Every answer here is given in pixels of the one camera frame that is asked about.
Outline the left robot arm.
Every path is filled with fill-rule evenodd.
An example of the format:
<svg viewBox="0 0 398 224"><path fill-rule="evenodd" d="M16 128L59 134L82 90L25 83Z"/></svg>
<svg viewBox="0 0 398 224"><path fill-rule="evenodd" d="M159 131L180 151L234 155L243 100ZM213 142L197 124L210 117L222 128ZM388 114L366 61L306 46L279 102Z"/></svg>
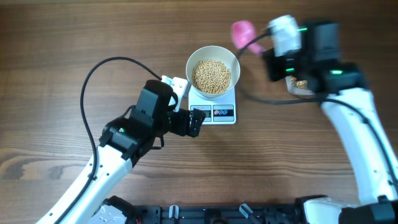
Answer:
<svg viewBox="0 0 398 224"><path fill-rule="evenodd" d="M149 80L138 102L103 129L95 155L40 223L138 223L139 214L128 202L108 197L110 191L156 148L166 133L197 137L204 112L180 108L190 83L182 78Z"/></svg>

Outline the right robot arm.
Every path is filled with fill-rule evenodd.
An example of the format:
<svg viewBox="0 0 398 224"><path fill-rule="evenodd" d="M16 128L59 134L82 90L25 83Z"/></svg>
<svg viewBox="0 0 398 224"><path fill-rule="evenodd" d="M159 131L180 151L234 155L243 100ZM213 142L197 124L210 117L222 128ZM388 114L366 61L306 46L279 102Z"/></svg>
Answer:
<svg viewBox="0 0 398 224"><path fill-rule="evenodd" d="M303 202L307 223L396 223L397 158L384 132L362 71L340 60L338 25L282 16L268 25L274 46L264 54L272 81L305 80L337 130L358 187L359 205L328 197Z"/></svg>

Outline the pink plastic scoop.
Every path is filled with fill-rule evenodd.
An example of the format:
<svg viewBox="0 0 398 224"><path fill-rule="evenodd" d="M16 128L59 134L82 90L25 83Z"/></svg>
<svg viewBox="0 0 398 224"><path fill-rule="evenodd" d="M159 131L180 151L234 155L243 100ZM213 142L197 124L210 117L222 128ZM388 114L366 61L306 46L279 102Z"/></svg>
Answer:
<svg viewBox="0 0 398 224"><path fill-rule="evenodd" d="M250 41L252 41L256 35L256 30L252 22L248 20L237 21L231 26L231 40L234 46L240 50ZM248 49L258 57L266 51L264 47L259 44L251 44Z"/></svg>

